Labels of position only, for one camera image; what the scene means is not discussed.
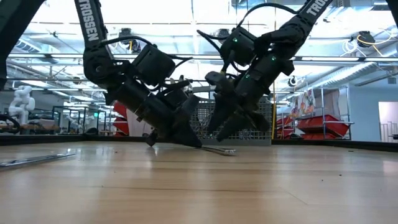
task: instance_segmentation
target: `metal mesh fence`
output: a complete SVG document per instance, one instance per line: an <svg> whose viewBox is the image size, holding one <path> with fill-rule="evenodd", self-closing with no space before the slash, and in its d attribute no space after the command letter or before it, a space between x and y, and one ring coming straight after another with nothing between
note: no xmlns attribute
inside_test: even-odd
<svg viewBox="0 0 398 224"><path fill-rule="evenodd" d="M258 104L259 112L262 114L266 120L272 121L272 106L269 101L262 100ZM197 136L200 139L213 139L221 130L222 126L220 126L217 131L214 133L207 132L207 126L211 118L211 112L215 108L215 101L209 99L201 98L196 111L192 114L191 117L191 126L193 130L197 133ZM271 142L271 130L267 132L257 131L255 129L244 129L242 131L238 131L235 134L231 135L229 140L265 140Z"/></svg>

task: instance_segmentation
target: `poster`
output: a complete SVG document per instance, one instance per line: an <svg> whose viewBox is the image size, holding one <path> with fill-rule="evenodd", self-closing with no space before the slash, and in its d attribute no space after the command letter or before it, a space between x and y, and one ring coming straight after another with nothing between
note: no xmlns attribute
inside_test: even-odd
<svg viewBox="0 0 398 224"><path fill-rule="evenodd" d="M313 90L306 91L299 96L296 96L293 101L292 116L299 117L306 114L311 114L315 110L315 95Z"/></svg>

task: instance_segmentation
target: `ceiling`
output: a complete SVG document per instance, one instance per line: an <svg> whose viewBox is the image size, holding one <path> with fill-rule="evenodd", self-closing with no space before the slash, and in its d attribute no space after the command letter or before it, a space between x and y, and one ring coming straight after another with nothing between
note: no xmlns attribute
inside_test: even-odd
<svg viewBox="0 0 398 224"><path fill-rule="evenodd" d="M103 18L109 32L109 39L118 36L122 28L131 28L134 35L148 39L168 54L217 55L217 51L196 30L215 34L219 29L232 29L253 5L261 0L169 0L169 1L128 1L101 0ZM280 0L293 9L299 9L305 0ZM305 45L297 53L303 57L395 57L397 27L384 1L350 0L353 7L330 7L313 28ZM246 19L244 27L254 35L261 35L278 29L292 17L288 12L269 7L254 11ZM375 47L358 47L356 41L349 42L359 31L368 30L378 43ZM34 46L35 53L82 54L84 42L80 25L72 0L47 0L37 12L21 41ZM126 46L111 46L114 54L128 54ZM13 54L28 53L15 47ZM20 69L13 64L9 77L67 79L78 77L85 79L81 60L76 58L58 58L58 64L49 64L37 59L12 58L14 62L25 65L35 72ZM203 80L210 71L222 67L219 60L194 60L179 67L172 77ZM328 63L296 63L293 76L301 84L295 88L288 86L288 77L280 75L275 82L276 90L298 90L311 86L317 80L336 72L344 65ZM390 70L392 64L380 65L381 70ZM51 81L47 84L54 88L96 88L89 82L78 85L65 81ZM193 86L207 85L194 83ZM101 94L91 91L80 93L83 96L95 96L103 100Z"/></svg>

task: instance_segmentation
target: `wooden table surface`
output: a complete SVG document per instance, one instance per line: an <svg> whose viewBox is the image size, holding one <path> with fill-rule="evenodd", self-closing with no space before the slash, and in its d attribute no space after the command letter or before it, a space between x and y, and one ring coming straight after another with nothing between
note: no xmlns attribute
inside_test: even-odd
<svg viewBox="0 0 398 224"><path fill-rule="evenodd" d="M134 142L0 147L0 223L398 223L398 154L236 147L238 156Z"/></svg>

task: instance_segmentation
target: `wooden floor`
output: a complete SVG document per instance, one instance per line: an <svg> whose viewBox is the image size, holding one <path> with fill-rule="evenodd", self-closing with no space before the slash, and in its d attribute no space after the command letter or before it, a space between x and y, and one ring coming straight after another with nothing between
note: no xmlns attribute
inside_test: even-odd
<svg viewBox="0 0 398 224"><path fill-rule="evenodd" d="M0 147L0 161L76 151L0 171L0 223L398 223L398 154L237 147L236 157L159 144Z"/></svg>

